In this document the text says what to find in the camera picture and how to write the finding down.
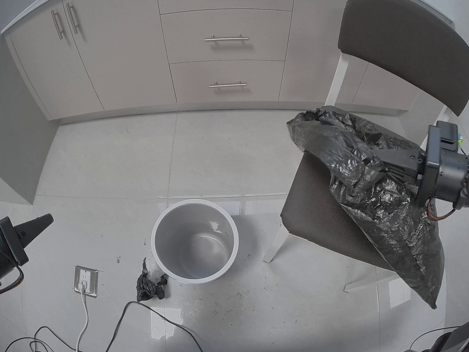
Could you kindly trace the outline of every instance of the cabinet handle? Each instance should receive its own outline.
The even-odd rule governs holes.
[[[249,40],[248,37],[243,37],[241,34],[239,34],[238,37],[228,37],[228,38],[215,38],[214,35],[212,35],[211,38],[205,38],[205,42],[218,42],[221,40]]]
[[[73,31],[75,32],[75,34],[78,34],[78,25],[75,23],[75,19],[73,18],[72,8],[73,5],[67,3],[68,15],[70,16],[70,21],[72,21]]]
[[[241,81],[238,81],[237,84],[224,84],[224,85],[219,85],[218,82],[215,82],[214,85],[208,85],[208,87],[229,87],[229,86],[247,86],[247,83],[241,83]]]
[[[59,13],[54,12],[54,10],[52,9],[51,14],[52,14],[52,20],[54,20],[55,28],[57,29],[57,34],[59,34],[59,38],[60,38],[60,40],[62,40],[63,30],[60,30],[59,23],[57,22],[57,18],[55,17],[56,15],[59,15]]]

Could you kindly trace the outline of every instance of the outlet cover plate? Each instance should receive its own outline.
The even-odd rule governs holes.
[[[75,292],[80,293],[80,290],[78,289],[78,283],[80,280],[80,270],[86,270],[91,273],[90,274],[90,291],[88,292],[87,290],[85,292],[85,295],[97,297],[97,270],[94,270],[92,268],[87,268],[83,266],[75,266],[75,285],[74,285]]]

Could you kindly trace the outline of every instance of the floor outlet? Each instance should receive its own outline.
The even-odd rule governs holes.
[[[85,294],[88,296],[97,296],[97,270],[92,268],[75,266],[75,292],[80,293],[82,284],[85,285]]]

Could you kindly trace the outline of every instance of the white power cord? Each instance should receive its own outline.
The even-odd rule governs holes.
[[[78,339],[76,341],[76,349],[75,352],[78,352],[78,346],[80,345],[80,339],[83,336],[83,333],[85,332],[86,328],[88,327],[88,309],[86,308],[86,300],[85,300],[85,288],[86,288],[86,282],[81,282],[80,283],[80,293],[82,295],[82,301],[83,301],[83,306],[85,308],[85,314],[86,314],[86,322],[85,322],[85,327],[83,327],[83,330],[80,332],[78,335]]]

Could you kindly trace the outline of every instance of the white trash can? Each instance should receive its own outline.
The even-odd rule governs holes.
[[[231,216],[204,199],[188,199],[167,208],[151,233],[156,262],[182,283],[208,283],[222,276],[235,261],[238,244]]]

